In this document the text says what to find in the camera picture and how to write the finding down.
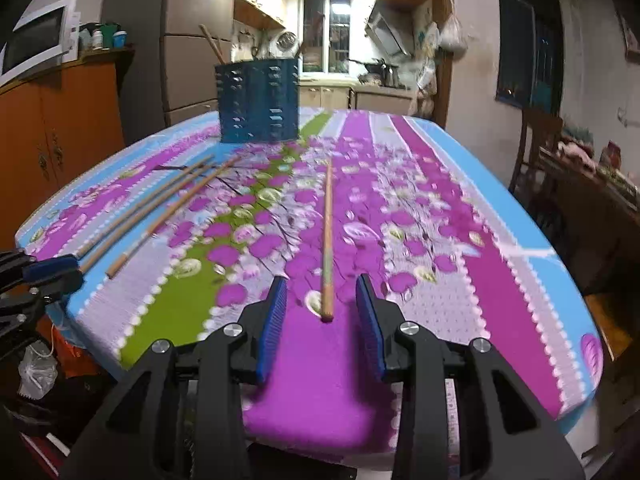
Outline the wooden chopstick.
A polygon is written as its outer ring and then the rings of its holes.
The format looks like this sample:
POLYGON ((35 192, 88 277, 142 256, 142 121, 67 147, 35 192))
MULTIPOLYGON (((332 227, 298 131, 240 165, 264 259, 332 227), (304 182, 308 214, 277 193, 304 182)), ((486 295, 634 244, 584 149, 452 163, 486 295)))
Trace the wooden chopstick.
POLYGON ((183 168, 178 174, 175 174, 170 180, 167 180, 162 184, 160 188, 157 188, 153 191, 149 196, 142 198, 142 200, 137 200, 135 203, 132 203, 131 206, 125 211, 118 214, 114 219, 107 222, 105 226, 101 226, 94 234, 92 234, 88 240, 82 244, 74 255, 78 260, 85 258, 89 252, 93 251, 93 248, 96 245, 99 245, 103 242, 104 238, 107 238, 111 232, 117 230, 120 226, 122 226, 130 217, 132 217, 136 212, 139 212, 142 208, 148 206, 152 203, 153 200, 156 200, 157 197, 160 197, 163 193, 172 188, 175 184, 178 184, 183 178, 190 176, 194 170, 198 168, 202 168, 205 166, 206 162, 209 159, 212 159, 212 155, 204 156, 199 159, 197 162, 194 162, 191 166, 187 166, 183 168))
POLYGON ((198 193, 201 191, 201 189, 205 188, 210 181, 213 181, 214 179, 216 179, 216 177, 220 176, 223 172, 230 169, 236 162, 239 162, 240 160, 241 160, 240 155, 234 155, 220 165, 217 165, 215 167, 209 166, 202 174, 200 174, 194 180, 192 180, 191 182, 186 182, 182 186, 182 188, 187 183, 193 183, 192 188, 189 188, 186 191, 186 194, 181 195, 170 206, 165 208, 164 211, 160 214, 160 216, 156 218, 151 224, 149 224, 146 227, 146 229, 142 232, 142 234, 120 253, 120 255, 114 260, 114 262, 107 268, 107 270, 105 271, 105 275, 111 280, 117 274, 119 274, 120 270, 122 270, 122 268, 126 266, 128 261, 138 251, 138 249, 143 244, 146 243, 146 241, 158 230, 158 228, 162 224, 164 224, 180 209, 182 209, 188 203, 190 203, 190 200, 192 200, 193 197, 197 196, 198 193))
POLYGON ((194 170, 192 174, 190 174, 190 176, 183 178, 178 184, 175 184, 160 197, 157 197, 157 199, 153 200, 152 203, 150 203, 148 206, 142 208, 139 212, 136 212, 122 226, 120 226, 114 232, 111 232, 111 234, 107 238, 104 238, 103 242, 99 245, 96 245, 96 247, 93 248, 92 252, 89 252, 88 255, 85 256, 85 258, 79 260, 79 269, 81 270, 81 272, 87 273, 123 236, 131 231, 142 220, 144 220, 156 208, 158 208, 160 205, 163 205, 166 200, 169 200, 171 196, 176 194, 186 182, 191 182, 200 174, 202 174, 210 166, 209 162, 211 160, 212 159, 209 159, 204 167, 194 170))
POLYGON ((334 318, 333 300, 333 235, 332 235, 332 200, 333 200, 333 167, 332 160, 326 162, 326 189, 324 190, 323 217, 323 254, 322 254, 322 291, 320 316, 323 322, 329 323, 334 318))
POLYGON ((224 59, 224 55, 222 54, 221 48, 219 47, 218 42, 213 38, 213 36, 209 33, 207 27, 204 24, 199 24, 198 27, 201 29, 201 32, 205 39, 207 40, 209 47, 212 48, 214 55, 220 65, 224 65, 226 60, 224 59))

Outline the floral striped tablecloth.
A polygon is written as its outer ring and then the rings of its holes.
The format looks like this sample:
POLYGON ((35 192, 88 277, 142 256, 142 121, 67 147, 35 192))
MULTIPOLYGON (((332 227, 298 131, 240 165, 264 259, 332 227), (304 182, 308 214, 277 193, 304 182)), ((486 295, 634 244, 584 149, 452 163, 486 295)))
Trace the floral striped tablecloth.
POLYGON ((305 108, 298 140, 219 140, 214 113, 182 122, 93 166, 20 226, 16 244, 47 259, 76 252, 101 226, 204 156, 241 160, 210 181, 111 280, 136 226, 52 316, 111 373, 154 340, 188 344, 235 322, 272 279, 288 281, 277 359, 247 393, 259 440, 345 457, 396 444, 400 388, 372 374, 355 286, 437 337, 494 344, 570 431, 598 388, 603 350, 566 267, 526 211, 438 125, 364 110, 305 108), (333 167, 334 318, 320 316, 326 162, 333 167))

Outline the orange wooden cabinet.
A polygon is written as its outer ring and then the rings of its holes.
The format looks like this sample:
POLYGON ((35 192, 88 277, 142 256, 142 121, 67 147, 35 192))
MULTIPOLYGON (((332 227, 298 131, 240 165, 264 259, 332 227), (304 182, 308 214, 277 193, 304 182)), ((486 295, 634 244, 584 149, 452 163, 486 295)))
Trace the orange wooden cabinet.
POLYGON ((40 205, 125 147, 119 92, 132 47, 86 54, 1 88, 1 247, 40 205))

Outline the blue perforated utensil holder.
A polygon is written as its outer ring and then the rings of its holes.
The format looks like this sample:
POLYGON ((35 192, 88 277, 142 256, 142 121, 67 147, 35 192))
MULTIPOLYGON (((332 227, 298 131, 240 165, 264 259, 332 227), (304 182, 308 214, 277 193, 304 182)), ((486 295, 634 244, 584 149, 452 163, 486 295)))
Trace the blue perforated utensil holder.
POLYGON ((298 138, 298 65, 263 58, 215 67, 221 142, 280 143, 298 138))

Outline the white microwave oven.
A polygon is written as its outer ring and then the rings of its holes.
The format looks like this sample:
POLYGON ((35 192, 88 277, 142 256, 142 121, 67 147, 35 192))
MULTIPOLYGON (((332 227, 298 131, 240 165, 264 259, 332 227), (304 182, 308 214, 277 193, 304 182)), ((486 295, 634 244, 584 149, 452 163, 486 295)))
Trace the white microwave oven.
POLYGON ((58 0, 21 18, 1 50, 4 86, 42 63, 76 61, 79 50, 77 0, 58 0))

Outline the steel electric kettle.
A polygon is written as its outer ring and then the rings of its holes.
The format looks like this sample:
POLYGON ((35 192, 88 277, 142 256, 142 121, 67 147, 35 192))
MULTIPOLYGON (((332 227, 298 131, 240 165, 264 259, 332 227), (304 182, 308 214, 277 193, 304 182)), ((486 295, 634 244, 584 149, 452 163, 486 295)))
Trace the steel electric kettle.
POLYGON ((388 88, 398 88, 399 87, 399 76, 398 76, 398 66, 390 63, 382 63, 382 81, 385 87, 388 88))

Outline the grey refrigerator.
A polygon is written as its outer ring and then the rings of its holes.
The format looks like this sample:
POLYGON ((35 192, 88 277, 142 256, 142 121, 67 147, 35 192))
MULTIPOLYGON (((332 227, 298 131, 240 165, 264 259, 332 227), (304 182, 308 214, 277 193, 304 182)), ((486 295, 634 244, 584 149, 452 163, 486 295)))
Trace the grey refrigerator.
POLYGON ((230 60, 234 0, 103 0, 101 18, 134 48, 119 93, 125 142, 218 108, 208 40, 230 60))

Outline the dark wooden dining table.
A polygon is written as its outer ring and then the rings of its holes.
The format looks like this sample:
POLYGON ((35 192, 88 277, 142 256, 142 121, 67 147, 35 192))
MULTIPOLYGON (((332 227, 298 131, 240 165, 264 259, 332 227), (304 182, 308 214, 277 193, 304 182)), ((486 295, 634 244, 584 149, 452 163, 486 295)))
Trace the dark wooden dining table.
POLYGON ((542 215, 553 247, 581 289, 639 267, 639 213, 611 185, 542 148, 542 215))

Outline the wooden dining chair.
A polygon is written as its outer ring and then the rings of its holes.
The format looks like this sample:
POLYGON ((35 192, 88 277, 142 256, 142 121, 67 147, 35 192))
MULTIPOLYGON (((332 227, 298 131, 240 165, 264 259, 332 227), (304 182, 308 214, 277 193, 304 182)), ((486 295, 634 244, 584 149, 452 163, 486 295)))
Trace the wooden dining chair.
POLYGON ((509 192, 512 195, 518 188, 524 193, 533 189, 534 177, 541 170, 540 150, 542 148, 550 152, 556 150, 563 126, 563 119, 559 116, 535 107, 522 109, 520 142, 518 142, 518 151, 509 183, 509 192))

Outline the steel range hood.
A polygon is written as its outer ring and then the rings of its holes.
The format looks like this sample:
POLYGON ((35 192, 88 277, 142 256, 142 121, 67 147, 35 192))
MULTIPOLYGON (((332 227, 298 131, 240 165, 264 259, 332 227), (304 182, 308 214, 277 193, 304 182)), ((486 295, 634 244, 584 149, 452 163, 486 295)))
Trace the steel range hood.
POLYGON ((412 58, 413 24, 410 14, 376 6, 366 25, 369 37, 389 58, 412 58))

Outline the white hanging plastic bag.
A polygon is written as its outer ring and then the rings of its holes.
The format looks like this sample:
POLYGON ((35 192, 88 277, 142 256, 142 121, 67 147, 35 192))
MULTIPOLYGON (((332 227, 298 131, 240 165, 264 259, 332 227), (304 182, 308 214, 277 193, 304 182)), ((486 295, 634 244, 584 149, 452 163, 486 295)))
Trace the white hanging plastic bag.
POLYGON ((439 33, 439 47, 455 55, 464 55, 468 50, 468 40, 457 15, 451 13, 439 33))

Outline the dark window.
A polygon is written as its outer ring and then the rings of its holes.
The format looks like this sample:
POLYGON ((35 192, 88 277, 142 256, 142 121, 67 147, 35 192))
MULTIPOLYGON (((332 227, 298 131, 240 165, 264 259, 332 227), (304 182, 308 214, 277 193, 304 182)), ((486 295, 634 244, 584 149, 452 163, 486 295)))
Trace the dark window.
POLYGON ((499 13, 496 99, 558 114, 564 75, 560 0, 499 0, 499 13))

